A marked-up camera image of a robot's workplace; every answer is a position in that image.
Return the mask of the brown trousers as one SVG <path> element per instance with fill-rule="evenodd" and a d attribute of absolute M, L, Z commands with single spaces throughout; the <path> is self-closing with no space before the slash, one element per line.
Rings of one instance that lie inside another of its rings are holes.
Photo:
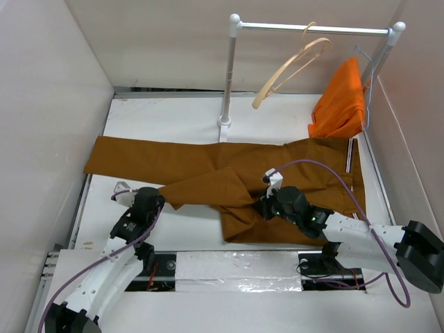
<path fill-rule="evenodd" d="M 316 246 L 290 222 L 264 220 L 254 209 L 269 169 L 308 201 L 346 216 L 366 211 L 359 146 L 355 139 L 309 138 L 283 145 L 177 144 L 101 136 L 85 165 L 88 174 L 160 186 L 173 208 L 206 205 L 221 216 L 223 239 L 241 244 Z"/>

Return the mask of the beige plastic hanger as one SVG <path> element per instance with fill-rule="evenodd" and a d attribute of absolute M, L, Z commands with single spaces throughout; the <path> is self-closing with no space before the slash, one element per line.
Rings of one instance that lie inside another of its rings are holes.
<path fill-rule="evenodd" d="M 252 102 L 253 109 L 257 110 L 265 99 L 332 48 L 332 41 L 327 37 L 319 37 L 310 42 L 306 40 L 309 28 L 315 25 L 316 22 L 310 22 L 303 30 L 301 49 L 286 60 L 266 81 Z"/>

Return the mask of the orange garment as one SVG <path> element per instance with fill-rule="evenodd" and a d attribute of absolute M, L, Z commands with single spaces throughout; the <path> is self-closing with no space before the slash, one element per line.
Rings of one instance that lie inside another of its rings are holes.
<path fill-rule="evenodd" d="M 359 61 L 351 57 L 339 67 L 315 105 L 309 136 L 354 137 L 363 131 L 365 115 Z"/>

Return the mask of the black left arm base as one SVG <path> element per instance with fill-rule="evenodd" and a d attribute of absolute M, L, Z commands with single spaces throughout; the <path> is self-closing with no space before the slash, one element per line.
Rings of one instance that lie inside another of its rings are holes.
<path fill-rule="evenodd" d="M 145 268 L 127 287 L 127 292 L 167 292 L 176 289 L 175 252 L 156 252 L 153 265 Z"/>

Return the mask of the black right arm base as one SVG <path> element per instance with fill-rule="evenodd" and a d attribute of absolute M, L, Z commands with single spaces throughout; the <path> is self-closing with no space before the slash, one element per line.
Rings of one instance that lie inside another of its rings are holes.
<path fill-rule="evenodd" d="M 303 291 L 362 290 L 364 283 L 360 268 L 343 268 L 325 259 L 321 253 L 300 253 L 296 270 L 301 276 Z"/>

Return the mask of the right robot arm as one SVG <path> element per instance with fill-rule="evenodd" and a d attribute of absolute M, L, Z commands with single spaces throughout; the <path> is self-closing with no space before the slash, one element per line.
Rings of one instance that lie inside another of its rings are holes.
<path fill-rule="evenodd" d="M 254 204 L 265 220 L 278 217 L 306 237 L 325 241 L 321 265 L 328 273 L 364 268 L 399 271 L 410 284 L 428 293 L 443 290 L 443 241 L 426 225 L 368 225 L 309 203 L 296 187 L 266 190 Z"/>

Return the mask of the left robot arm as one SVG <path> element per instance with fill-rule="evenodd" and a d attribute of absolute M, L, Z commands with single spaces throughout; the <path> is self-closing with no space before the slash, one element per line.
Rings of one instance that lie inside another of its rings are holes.
<path fill-rule="evenodd" d="M 51 296 L 38 332 L 100 332 L 128 285 L 154 269 L 154 247 L 146 239 L 164 208 L 164 197 L 156 188 L 141 187 L 118 191 L 112 199 L 127 210 L 111 229 L 99 258 Z"/>

